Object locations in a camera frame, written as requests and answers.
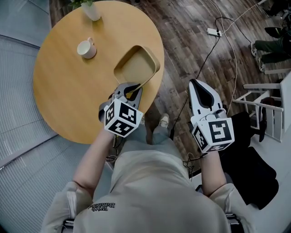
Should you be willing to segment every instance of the vase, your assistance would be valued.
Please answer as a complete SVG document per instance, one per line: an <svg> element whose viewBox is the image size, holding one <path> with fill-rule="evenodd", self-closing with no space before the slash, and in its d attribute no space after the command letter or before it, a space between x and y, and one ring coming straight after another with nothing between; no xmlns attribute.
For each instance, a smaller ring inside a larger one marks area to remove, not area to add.
<svg viewBox="0 0 291 233"><path fill-rule="evenodd" d="M83 11L92 21L97 21L100 19L101 15L94 3L92 3L91 6L89 6L87 3L84 2L81 3L81 6L83 8Z"/></svg>

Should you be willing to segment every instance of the black and white cube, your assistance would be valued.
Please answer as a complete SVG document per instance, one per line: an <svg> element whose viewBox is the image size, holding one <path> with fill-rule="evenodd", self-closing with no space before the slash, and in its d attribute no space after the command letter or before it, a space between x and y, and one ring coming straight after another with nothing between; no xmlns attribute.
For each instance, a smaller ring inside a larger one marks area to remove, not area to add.
<svg viewBox="0 0 291 233"><path fill-rule="evenodd" d="M192 135L202 153L224 150L235 141L231 118L199 121Z"/></svg>
<svg viewBox="0 0 291 233"><path fill-rule="evenodd" d="M121 137L128 136L140 124L143 113L119 99L105 107L104 128Z"/></svg>

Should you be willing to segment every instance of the person in background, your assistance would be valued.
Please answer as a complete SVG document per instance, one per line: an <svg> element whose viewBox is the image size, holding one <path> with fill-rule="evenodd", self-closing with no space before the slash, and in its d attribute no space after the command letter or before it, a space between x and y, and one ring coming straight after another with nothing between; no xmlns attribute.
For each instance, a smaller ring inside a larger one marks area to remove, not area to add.
<svg viewBox="0 0 291 233"><path fill-rule="evenodd" d="M286 32L275 41L255 41L255 43L251 43L251 54L254 57L256 57L258 50L269 53L258 58L259 69L264 72L265 64L277 63L291 58L291 36Z"/></svg>
<svg viewBox="0 0 291 233"><path fill-rule="evenodd" d="M272 17L277 15L280 11L288 9L290 1L291 0L276 0L270 10L263 10L268 17Z"/></svg>
<svg viewBox="0 0 291 233"><path fill-rule="evenodd" d="M169 116L163 114L153 132L153 145L148 145L141 120L116 160L110 193L93 202L114 137L102 130L73 181L56 194L41 232L60 233L67 219L74 219L75 233L255 232L246 204L235 186L226 183L218 152L201 159L204 194L196 192L169 138L168 124ZM229 214L235 214L231 220Z"/></svg>

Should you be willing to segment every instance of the forearm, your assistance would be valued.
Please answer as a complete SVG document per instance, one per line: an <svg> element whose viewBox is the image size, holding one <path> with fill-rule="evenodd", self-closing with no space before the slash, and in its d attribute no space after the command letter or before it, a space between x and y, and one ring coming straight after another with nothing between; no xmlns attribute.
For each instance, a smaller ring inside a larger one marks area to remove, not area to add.
<svg viewBox="0 0 291 233"><path fill-rule="evenodd" d="M73 178L73 181L86 189L93 197L100 180L105 159L114 134L102 130L83 156Z"/></svg>
<svg viewBox="0 0 291 233"><path fill-rule="evenodd" d="M210 196L215 190L226 184L218 152L211 152L201 159L202 191Z"/></svg>

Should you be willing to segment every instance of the green plant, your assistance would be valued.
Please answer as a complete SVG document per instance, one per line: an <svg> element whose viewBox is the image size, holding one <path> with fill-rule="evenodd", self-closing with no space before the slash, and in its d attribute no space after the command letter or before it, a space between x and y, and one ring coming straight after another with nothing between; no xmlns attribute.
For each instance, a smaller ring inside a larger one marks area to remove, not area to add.
<svg viewBox="0 0 291 233"><path fill-rule="evenodd" d="M74 0L69 4L69 6L72 6L74 9L76 9L81 6L81 3L86 3L88 6L91 6L93 0Z"/></svg>

